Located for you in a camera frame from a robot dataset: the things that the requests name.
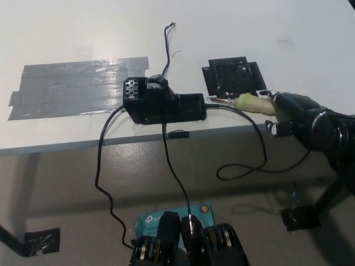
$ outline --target black metal leg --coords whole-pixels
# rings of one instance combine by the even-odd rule
[[[7,231],[2,226],[0,226],[0,241],[20,256],[28,257],[31,253],[30,250],[25,246],[25,244],[17,240],[9,231]]]

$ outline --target gray duct tape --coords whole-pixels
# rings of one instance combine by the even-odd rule
[[[122,104],[123,81],[148,68],[148,57],[27,65],[9,120],[112,112]]]

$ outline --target gray floor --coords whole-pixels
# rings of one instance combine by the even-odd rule
[[[266,135],[269,169],[281,169],[305,150],[293,138]],[[289,207],[297,183],[300,204],[314,202],[333,173],[321,154],[280,175],[254,173],[222,182],[215,170],[227,162],[258,165],[255,134],[169,141],[171,161],[193,202],[208,201],[216,223],[231,223],[251,265],[355,265],[355,202],[346,191],[322,216],[322,227],[287,232],[278,210]],[[96,149],[0,158],[0,224],[19,238],[24,232],[61,228],[60,252],[21,258],[0,244],[0,265],[128,265],[122,228],[108,200],[94,187]],[[241,173],[234,168],[225,175]],[[115,199],[115,213],[134,237],[137,217],[183,206],[166,163],[162,142],[104,148],[100,185]]]

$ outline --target black device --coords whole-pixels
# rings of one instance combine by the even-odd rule
[[[177,212],[164,212],[156,237],[141,236],[133,249],[130,266],[174,265],[180,239],[180,217]]]
[[[136,124],[199,121],[207,117],[202,93],[175,94],[162,75],[127,78],[123,106]]]
[[[181,219],[176,212],[164,212],[156,237],[141,236],[133,249],[130,266],[174,265],[180,232],[191,266],[248,266],[243,247],[228,223],[202,228],[194,216]]]

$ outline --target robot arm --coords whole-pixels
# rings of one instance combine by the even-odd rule
[[[266,122],[275,136],[294,135],[307,149],[323,152],[334,170],[355,161],[355,118],[325,108],[307,96],[264,91],[286,121]]]

